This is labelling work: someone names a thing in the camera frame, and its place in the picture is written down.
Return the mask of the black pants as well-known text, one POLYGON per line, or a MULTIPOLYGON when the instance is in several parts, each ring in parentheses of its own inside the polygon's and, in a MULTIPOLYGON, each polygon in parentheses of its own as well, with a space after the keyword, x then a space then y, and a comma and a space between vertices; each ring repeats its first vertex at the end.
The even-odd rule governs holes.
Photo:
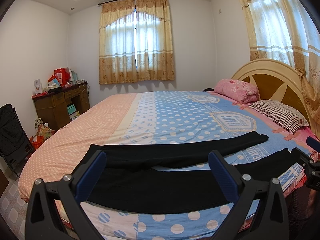
POLYGON ((188 144, 91 145, 81 164, 103 151, 106 165, 86 201, 145 214, 188 213, 228 204, 210 170, 190 167, 206 163, 213 150, 226 157, 268 140, 267 135, 249 132, 188 144))

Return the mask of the striped pillow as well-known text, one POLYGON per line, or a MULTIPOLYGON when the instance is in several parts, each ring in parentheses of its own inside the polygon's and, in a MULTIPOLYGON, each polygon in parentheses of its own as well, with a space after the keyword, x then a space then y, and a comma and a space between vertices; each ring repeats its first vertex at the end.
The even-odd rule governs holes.
POLYGON ((250 104, 249 107, 269 118, 291 134, 295 134, 302 127, 310 126, 302 113, 277 100, 260 100, 250 104))

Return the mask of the black chair with clothes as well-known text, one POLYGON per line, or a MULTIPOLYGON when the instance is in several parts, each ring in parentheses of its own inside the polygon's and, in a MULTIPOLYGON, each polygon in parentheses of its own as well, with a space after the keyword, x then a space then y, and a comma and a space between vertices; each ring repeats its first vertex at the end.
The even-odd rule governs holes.
POLYGON ((27 137, 16 110, 11 104, 1 107, 1 157, 7 166, 18 178, 22 165, 26 163, 27 157, 34 152, 29 138, 27 137))

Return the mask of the colourful bag on floor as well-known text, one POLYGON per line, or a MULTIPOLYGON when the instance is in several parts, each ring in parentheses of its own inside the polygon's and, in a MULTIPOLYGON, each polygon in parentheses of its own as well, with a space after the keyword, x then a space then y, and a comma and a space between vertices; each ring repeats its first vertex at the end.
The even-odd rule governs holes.
POLYGON ((38 149, 47 139, 49 139, 55 131, 48 127, 48 124, 44 124, 41 118, 35 120, 36 134, 32 136, 29 141, 36 150, 38 149))

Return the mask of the cream wooden headboard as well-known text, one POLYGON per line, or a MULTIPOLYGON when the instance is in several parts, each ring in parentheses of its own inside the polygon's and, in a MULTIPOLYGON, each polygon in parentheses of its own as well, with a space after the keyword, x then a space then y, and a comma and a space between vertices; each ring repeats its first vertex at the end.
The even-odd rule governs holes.
POLYGON ((300 76, 295 69, 280 61, 257 59, 243 65, 232 78, 257 86, 261 100, 277 100, 300 111, 314 135, 319 137, 319 124, 307 109, 300 76))

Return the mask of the pink floral pillow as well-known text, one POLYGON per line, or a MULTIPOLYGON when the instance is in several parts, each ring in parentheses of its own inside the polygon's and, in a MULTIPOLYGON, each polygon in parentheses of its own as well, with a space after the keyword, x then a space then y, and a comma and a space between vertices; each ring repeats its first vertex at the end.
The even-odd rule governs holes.
POLYGON ((220 80, 215 86, 214 92, 243 104, 256 102, 260 99, 259 90, 255 85, 234 79, 220 80))

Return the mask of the brown wooden desk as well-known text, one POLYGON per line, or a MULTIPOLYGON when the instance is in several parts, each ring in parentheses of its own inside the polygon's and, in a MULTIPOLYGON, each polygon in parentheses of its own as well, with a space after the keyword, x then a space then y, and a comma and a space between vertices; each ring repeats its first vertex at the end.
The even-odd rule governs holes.
POLYGON ((75 106, 75 110, 80 114, 90 109, 87 81, 60 88, 56 93, 35 95, 32 100, 37 116, 54 131, 71 122, 68 106, 75 106))

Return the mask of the teal box in desk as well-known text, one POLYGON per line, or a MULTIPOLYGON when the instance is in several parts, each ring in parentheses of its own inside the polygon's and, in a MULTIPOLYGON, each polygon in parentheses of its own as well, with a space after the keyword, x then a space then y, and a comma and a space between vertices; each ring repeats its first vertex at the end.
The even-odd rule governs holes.
POLYGON ((68 111, 68 114, 71 115, 76 112, 76 107, 73 104, 71 104, 67 107, 67 111, 68 111))

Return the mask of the white greeting card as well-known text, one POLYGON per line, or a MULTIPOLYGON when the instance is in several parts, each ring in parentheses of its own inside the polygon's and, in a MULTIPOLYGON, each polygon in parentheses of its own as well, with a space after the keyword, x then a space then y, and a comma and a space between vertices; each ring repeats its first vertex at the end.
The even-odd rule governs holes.
POLYGON ((35 95, 43 93, 42 83, 40 79, 34 81, 34 88, 35 88, 35 95))

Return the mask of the patterned bed sheet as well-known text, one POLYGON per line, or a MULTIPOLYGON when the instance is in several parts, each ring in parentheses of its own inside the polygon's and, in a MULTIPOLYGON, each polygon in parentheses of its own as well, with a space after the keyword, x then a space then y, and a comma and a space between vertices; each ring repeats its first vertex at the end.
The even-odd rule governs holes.
MULTIPOLYGON (((225 96, 207 92, 160 91, 113 95, 98 103, 44 142, 27 161, 18 181, 28 200, 35 179, 56 181, 71 173, 92 144, 181 144, 237 137, 250 131, 267 142, 227 157, 232 165, 257 161, 284 148, 306 144, 308 127, 290 133, 267 117, 225 96)), ((145 215, 82 205, 104 239, 203 239, 214 234, 231 204, 174 215, 145 215)))

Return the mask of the beige right window curtain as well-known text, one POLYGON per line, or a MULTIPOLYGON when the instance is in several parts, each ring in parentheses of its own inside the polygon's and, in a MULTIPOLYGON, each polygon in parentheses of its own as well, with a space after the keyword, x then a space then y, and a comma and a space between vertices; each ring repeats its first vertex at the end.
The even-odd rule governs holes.
POLYGON ((240 0, 250 59, 273 59, 300 76, 309 114, 319 122, 319 32, 299 0, 240 0))

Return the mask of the beige window curtain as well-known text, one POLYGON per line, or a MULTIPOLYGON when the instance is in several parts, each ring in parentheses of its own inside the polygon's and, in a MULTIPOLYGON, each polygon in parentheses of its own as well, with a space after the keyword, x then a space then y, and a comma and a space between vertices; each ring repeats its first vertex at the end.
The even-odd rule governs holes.
POLYGON ((299 0, 240 0, 250 59, 273 59, 300 76, 309 114, 319 122, 319 32, 299 0))
POLYGON ((174 81, 169 0, 103 4, 99 23, 99 83, 174 81))

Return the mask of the red gift bag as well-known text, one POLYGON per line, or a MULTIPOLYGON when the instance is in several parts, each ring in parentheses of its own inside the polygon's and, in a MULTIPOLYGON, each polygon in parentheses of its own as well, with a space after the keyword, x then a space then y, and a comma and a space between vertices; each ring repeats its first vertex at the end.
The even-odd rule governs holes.
POLYGON ((66 85, 71 78, 68 68, 55 69, 54 75, 61 86, 66 85))

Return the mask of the beige centre window curtain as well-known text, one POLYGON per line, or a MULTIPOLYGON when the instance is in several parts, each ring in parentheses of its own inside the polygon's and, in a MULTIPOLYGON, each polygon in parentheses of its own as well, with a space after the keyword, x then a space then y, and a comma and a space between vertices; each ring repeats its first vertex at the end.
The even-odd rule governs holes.
POLYGON ((174 81, 169 0, 103 4, 99 23, 99 83, 174 81))

